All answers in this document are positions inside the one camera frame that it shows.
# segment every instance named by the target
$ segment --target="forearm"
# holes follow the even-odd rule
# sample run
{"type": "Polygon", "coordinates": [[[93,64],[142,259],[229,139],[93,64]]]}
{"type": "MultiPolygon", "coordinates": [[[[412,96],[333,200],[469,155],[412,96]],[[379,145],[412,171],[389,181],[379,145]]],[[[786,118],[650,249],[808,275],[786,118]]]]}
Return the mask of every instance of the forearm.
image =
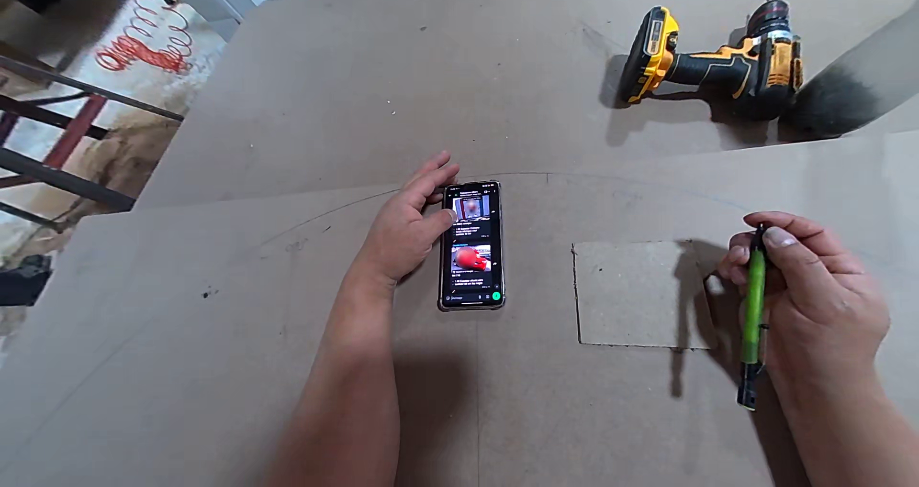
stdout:
{"type": "Polygon", "coordinates": [[[874,374],[779,396],[814,487],[919,485],[919,436],[874,374]]]}
{"type": "Polygon", "coordinates": [[[393,287],[360,263],[346,274],[269,485],[392,485],[399,451],[393,287]]]}

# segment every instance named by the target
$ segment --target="smartphone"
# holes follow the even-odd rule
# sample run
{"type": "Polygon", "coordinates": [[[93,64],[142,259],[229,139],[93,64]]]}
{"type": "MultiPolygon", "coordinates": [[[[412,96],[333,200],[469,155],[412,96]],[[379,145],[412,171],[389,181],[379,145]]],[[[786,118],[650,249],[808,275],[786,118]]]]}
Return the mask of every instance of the smartphone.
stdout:
{"type": "Polygon", "coordinates": [[[497,310],[504,305],[501,184],[447,186],[443,208],[458,219],[442,236],[437,305],[444,311],[497,310]]]}

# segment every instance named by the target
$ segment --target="green pencil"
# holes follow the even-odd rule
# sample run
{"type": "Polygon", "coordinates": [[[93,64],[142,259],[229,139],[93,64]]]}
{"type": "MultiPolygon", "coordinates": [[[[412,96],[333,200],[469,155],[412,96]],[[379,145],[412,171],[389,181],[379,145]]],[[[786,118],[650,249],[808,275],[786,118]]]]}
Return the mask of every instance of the green pencil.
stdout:
{"type": "Polygon", "coordinates": [[[763,324],[763,298],[765,294],[765,247],[761,223],[750,243],[750,262],[747,265],[746,316],[741,334],[741,384],[737,390],[737,403],[747,410],[756,410],[756,387],[753,382],[763,369],[760,359],[760,332],[763,324]]]}

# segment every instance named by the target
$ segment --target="fingernail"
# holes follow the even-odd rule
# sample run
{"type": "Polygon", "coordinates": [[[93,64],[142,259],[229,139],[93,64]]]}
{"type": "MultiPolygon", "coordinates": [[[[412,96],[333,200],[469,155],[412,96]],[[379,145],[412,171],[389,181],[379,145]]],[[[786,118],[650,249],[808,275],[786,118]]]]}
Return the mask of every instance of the fingernail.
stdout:
{"type": "Polygon", "coordinates": [[[794,236],[781,227],[769,227],[763,234],[766,247],[780,248],[794,245],[798,242],[794,236]]]}
{"type": "Polygon", "coordinates": [[[748,252],[750,252],[750,249],[747,247],[741,247],[740,245],[734,246],[728,252],[728,259],[734,263],[744,261],[747,258],[748,252]]]}

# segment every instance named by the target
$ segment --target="cardboard sheet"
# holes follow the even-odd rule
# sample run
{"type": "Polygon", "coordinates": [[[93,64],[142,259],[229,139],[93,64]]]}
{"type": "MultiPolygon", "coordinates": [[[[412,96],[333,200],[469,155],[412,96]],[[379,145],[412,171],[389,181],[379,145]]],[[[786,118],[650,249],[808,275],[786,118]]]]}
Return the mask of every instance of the cardboard sheet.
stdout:
{"type": "MultiPolygon", "coordinates": [[[[691,239],[711,270],[759,209],[825,223],[876,275],[893,318],[879,373],[919,422],[915,141],[493,176],[507,305],[441,313],[436,259],[396,294],[399,483],[806,485],[771,390],[754,416],[734,402],[736,310],[712,312],[711,352],[577,339],[572,242],[691,239]]],[[[81,221],[0,368],[0,485],[258,484],[392,188],[81,221]]]]}
{"type": "MultiPolygon", "coordinates": [[[[915,0],[788,1],[810,79],[915,0]],[[856,20],[829,21],[852,17],[853,1],[856,20]]],[[[443,149],[468,175],[602,175],[787,141],[697,98],[614,107],[653,6],[695,52],[727,43],[762,2],[270,0],[247,14],[136,209],[399,183],[443,149]]],[[[919,129],[914,112],[873,129],[919,129]]]]}
{"type": "Polygon", "coordinates": [[[692,242],[578,243],[572,253],[581,343],[714,346],[692,242]]]}

